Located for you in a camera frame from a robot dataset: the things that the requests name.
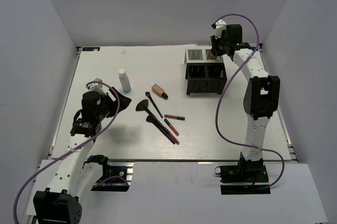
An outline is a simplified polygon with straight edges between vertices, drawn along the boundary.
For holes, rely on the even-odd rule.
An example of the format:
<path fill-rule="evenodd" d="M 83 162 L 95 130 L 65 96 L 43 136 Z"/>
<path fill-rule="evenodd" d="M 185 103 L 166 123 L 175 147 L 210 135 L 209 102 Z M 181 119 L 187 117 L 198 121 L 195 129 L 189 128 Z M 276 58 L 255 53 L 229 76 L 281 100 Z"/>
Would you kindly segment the red black lip liner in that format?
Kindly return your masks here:
<path fill-rule="evenodd" d="M 169 126 L 169 128 L 173 131 L 173 133 L 176 135 L 176 136 L 179 136 L 179 132 L 177 131 L 177 129 L 168 121 L 168 119 L 164 119 L 164 122 Z"/>

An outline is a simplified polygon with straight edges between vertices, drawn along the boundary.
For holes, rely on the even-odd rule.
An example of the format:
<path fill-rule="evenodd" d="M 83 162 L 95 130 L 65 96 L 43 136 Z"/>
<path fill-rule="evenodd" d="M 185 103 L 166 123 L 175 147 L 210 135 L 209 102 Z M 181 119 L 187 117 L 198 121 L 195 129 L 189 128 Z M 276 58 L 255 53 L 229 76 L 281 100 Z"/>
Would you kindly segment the red black lip pencil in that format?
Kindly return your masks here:
<path fill-rule="evenodd" d="M 177 115 L 165 114 L 164 117 L 165 117 L 166 119 L 174 119 L 174 120 L 185 121 L 185 117 L 183 117 L 183 116 L 177 116 Z"/>

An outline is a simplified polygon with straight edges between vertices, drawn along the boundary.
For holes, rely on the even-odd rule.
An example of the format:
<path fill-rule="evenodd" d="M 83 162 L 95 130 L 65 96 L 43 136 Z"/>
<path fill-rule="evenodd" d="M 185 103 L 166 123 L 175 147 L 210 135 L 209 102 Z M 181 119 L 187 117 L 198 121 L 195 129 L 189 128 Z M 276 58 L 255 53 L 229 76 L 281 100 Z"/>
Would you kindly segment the beige foundation bottle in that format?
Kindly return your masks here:
<path fill-rule="evenodd" d="M 169 97 L 168 95 L 165 93 L 164 89 L 161 88 L 159 85 L 157 84 L 154 84 L 152 87 L 151 87 L 152 91 L 158 95 L 159 97 L 167 100 Z"/>

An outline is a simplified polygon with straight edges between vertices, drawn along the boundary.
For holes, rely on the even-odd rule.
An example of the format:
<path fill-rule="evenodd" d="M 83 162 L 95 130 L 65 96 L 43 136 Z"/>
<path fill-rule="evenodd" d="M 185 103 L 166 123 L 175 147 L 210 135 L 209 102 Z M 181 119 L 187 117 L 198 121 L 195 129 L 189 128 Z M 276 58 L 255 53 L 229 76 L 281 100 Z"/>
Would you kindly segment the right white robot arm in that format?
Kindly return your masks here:
<path fill-rule="evenodd" d="M 264 173 L 263 143 L 265 130 L 279 103 L 280 79 L 271 76 L 255 58 L 255 51 L 242 41 L 242 26 L 219 20 L 212 24 L 211 53 L 228 55 L 247 80 L 243 108 L 247 114 L 245 142 L 237 165 L 220 167 L 221 181 L 230 183 L 258 182 Z"/>

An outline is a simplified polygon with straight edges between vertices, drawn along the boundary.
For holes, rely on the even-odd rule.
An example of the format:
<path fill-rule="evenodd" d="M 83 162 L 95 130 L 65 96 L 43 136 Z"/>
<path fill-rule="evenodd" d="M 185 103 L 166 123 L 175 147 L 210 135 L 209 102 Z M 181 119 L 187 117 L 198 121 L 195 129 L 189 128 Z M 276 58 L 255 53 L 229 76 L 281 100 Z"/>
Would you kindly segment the thin black makeup brush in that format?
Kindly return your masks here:
<path fill-rule="evenodd" d="M 145 92 L 145 95 L 146 95 L 146 97 L 150 100 L 150 102 L 152 103 L 152 105 L 154 106 L 154 108 L 156 109 L 156 111 L 158 112 L 159 116 L 160 116 L 161 118 L 163 118 L 163 115 L 162 115 L 162 113 L 160 112 L 160 110 L 159 110 L 159 108 L 157 107 L 157 105 L 155 104 L 153 98 L 151 97 L 150 92 Z"/>

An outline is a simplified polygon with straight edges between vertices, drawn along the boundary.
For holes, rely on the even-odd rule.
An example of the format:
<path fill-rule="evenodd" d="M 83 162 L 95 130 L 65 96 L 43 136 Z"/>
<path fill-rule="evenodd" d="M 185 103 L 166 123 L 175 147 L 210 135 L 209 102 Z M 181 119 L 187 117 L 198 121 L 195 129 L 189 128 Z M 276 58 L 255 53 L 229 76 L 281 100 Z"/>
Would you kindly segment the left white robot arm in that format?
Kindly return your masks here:
<path fill-rule="evenodd" d="M 43 191 L 36 191 L 33 204 L 38 223 L 79 223 L 82 205 L 79 199 L 96 179 L 106 181 L 111 168 L 107 157 L 89 156 L 96 138 L 104 132 L 102 121 L 115 119 L 131 99 L 114 87 L 104 92 L 94 81 L 82 95 L 81 109 L 73 118 L 67 152 L 57 159 L 60 166 Z"/>

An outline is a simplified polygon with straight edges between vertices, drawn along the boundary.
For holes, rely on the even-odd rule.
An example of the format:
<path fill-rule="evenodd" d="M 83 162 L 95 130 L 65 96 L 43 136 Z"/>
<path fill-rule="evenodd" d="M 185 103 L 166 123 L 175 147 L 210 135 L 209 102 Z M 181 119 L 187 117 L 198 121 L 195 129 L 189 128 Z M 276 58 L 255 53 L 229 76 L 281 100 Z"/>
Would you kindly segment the white bottle blue liquid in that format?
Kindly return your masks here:
<path fill-rule="evenodd" d="M 122 86 L 122 89 L 125 93 L 128 93 L 131 91 L 131 85 L 130 81 L 128 79 L 128 75 L 126 74 L 126 71 L 124 69 L 119 69 L 118 70 L 118 76 L 119 80 Z"/>

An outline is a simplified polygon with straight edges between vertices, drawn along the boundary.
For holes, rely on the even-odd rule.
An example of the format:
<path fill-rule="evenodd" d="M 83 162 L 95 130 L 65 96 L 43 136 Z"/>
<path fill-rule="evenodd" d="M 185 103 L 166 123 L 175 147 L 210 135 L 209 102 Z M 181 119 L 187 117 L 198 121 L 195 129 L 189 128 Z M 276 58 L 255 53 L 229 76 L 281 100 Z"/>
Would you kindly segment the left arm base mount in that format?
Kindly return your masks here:
<path fill-rule="evenodd" d="M 133 176 L 134 163 L 109 162 L 103 168 L 103 175 L 91 188 L 99 192 L 127 192 Z"/>

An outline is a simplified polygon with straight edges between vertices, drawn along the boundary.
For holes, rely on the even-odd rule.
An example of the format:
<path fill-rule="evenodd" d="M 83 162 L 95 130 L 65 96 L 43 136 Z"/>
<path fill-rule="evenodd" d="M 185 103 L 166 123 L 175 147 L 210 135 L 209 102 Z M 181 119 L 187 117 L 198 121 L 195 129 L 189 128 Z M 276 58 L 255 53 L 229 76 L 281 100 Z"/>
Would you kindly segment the black fan brush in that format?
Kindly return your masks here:
<path fill-rule="evenodd" d="M 139 102 L 135 108 L 136 112 L 145 111 L 148 115 L 155 118 L 155 115 L 148 109 L 148 99 Z"/>

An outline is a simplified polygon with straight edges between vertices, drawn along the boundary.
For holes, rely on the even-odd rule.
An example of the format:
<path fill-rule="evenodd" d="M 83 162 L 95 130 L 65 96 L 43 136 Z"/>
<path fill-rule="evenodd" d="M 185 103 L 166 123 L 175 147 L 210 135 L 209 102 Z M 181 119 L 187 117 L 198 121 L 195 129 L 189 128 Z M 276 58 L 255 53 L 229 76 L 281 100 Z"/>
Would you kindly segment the small foundation bottle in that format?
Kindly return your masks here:
<path fill-rule="evenodd" d="M 216 56 L 213 55 L 212 53 L 209 53 L 208 56 L 207 56 L 207 59 L 208 60 L 216 60 Z"/>

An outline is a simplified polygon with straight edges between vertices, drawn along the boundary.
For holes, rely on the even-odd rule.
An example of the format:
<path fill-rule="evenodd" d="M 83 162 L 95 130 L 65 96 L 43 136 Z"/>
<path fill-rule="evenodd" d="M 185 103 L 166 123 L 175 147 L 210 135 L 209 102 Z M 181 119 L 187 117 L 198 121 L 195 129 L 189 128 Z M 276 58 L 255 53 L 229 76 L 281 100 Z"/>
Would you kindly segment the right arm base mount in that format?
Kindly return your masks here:
<path fill-rule="evenodd" d="M 270 194 L 269 177 L 265 165 L 262 170 L 244 176 L 237 165 L 222 165 L 214 169 L 220 178 L 221 195 Z"/>

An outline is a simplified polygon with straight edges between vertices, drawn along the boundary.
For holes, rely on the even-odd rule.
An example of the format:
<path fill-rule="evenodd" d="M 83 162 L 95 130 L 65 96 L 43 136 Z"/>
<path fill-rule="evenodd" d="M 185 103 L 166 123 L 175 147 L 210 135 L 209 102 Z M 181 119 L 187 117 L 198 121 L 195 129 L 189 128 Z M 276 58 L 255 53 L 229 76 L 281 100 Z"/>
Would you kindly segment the black powder brush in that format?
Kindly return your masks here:
<path fill-rule="evenodd" d="M 151 115 L 147 116 L 146 121 L 148 123 L 153 124 L 158 130 L 160 130 L 160 132 L 164 136 L 166 136 L 173 144 L 175 144 L 175 141 L 169 136 L 169 134 L 167 132 L 165 132 L 165 130 L 159 125 L 159 123 Z"/>

